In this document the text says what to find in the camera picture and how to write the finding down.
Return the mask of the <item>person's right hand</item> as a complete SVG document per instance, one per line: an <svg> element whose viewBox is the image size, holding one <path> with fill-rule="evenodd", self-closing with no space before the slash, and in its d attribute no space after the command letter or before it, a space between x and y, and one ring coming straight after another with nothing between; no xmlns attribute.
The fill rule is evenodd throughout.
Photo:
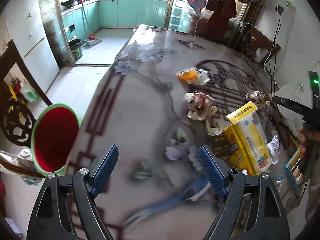
<svg viewBox="0 0 320 240"><path fill-rule="evenodd" d="M306 153L306 148L308 147L309 137L305 136L304 126L299 128L299 140L300 140L300 157L303 158Z"/></svg>

